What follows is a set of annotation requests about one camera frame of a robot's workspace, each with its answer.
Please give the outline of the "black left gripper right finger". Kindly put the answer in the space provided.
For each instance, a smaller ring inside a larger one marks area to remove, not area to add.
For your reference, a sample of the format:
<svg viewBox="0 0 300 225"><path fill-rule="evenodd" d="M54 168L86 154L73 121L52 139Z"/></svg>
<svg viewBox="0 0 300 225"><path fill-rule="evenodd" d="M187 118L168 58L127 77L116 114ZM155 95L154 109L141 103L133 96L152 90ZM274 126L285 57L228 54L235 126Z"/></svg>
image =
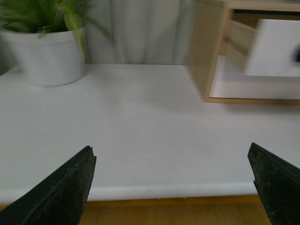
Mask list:
<svg viewBox="0 0 300 225"><path fill-rule="evenodd" d="M251 143L248 160L254 185L273 225L300 223L300 169Z"/></svg>

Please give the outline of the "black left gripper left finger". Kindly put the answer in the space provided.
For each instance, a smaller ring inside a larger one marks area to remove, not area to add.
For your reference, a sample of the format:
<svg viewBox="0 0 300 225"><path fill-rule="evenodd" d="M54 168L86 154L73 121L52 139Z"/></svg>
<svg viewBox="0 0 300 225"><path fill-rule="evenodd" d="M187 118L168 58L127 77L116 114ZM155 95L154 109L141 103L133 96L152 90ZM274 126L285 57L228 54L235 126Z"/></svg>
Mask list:
<svg viewBox="0 0 300 225"><path fill-rule="evenodd" d="M0 212L2 225L77 225L91 189L97 158L86 146L32 190Z"/></svg>

